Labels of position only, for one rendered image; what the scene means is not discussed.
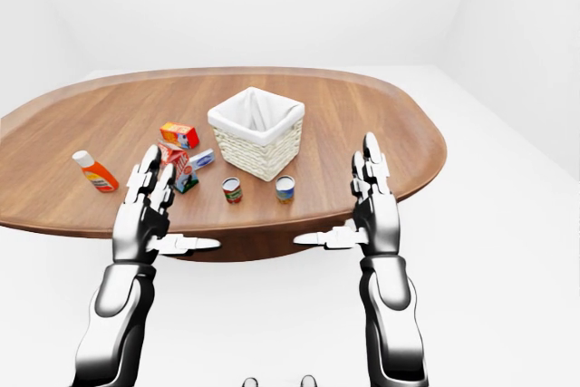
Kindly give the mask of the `orange bottle with white cap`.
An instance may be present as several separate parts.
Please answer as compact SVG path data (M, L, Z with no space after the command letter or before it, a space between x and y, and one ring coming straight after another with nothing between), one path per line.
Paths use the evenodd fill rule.
M86 150L78 150L72 159L81 167L82 173L100 192L113 192L118 189L119 182L112 174L96 161Z

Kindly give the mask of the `round wooden table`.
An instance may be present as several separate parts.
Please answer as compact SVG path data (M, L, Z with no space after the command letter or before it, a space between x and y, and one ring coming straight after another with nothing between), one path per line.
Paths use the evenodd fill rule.
M175 197L169 229L217 239L200 262L237 262L299 251L294 238L340 226L353 211L351 158L372 132L385 154L389 186L405 199L442 169L445 141L401 89L354 73L280 67L222 67L128 73L48 92L4 116L0 124L0 226L70 237L110 238L126 190L99 192L72 155L89 151L125 184L160 127L193 126L201 150L217 145L208 111L248 87L305 106L300 150L285 166L295 197L283 204L274 185L224 161L198 173L198 184ZM222 182L240 180L243 197L229 204Z

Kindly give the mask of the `red green labelled tin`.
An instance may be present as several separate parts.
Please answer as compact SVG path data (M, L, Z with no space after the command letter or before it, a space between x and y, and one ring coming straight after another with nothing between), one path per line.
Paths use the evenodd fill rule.
M239 203L243 197L241 183L238 178L227 178L222 182L222 189L229 204Z

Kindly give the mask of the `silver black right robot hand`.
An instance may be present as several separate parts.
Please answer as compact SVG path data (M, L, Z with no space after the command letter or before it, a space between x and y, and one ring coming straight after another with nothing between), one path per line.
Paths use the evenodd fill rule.
M356 198L353 225L299 235L294 243L326 249L361 245L366 256L398 254L401 225L397 200L388 186L386 157L371 132L365 134L362 150L353 154L352 174L351 192Z

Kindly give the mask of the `red white milk carton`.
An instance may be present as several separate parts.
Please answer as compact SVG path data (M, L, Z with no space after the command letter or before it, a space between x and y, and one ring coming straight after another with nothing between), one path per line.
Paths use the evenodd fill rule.
M173 164L176 169L175 189L184 194L198 184L198 177L186 151L180 147L160 140L157 145L161 151L161 165Z

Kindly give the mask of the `blue yellow labelled tin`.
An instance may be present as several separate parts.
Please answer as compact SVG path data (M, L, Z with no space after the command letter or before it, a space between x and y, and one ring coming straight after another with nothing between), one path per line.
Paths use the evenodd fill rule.
M275 181L276 198L283 204L287 204L294 199L295 180L291 176L281 176Z

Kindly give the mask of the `orange red printed box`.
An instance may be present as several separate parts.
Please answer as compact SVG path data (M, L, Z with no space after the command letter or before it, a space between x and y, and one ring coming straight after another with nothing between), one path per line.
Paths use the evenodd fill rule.
M191 150L199 144L196 129L187 124L168 121L159 128L159 131L166 142L177 145L182 149Z

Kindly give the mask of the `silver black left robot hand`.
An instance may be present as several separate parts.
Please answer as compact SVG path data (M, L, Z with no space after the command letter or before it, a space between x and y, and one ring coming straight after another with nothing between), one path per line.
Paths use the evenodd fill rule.
M175 192L176 169L162 168L161 151L149 147L127 182L112 231L113 261L152 264L158 254L184 256L190 251L217 249L216 239L184 237L169 232L169 208Z

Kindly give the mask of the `white blue flat box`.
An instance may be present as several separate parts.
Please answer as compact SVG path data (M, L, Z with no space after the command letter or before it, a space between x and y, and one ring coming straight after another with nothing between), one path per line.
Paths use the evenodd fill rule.
M215 161L215 151L207 149L189 158L188 162L195 171Z

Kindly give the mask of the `white woven basket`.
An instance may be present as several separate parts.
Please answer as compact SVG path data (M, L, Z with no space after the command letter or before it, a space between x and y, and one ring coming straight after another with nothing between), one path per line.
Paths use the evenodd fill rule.
M208 111L223 159L264 181L298 154L305 105L248 87Z

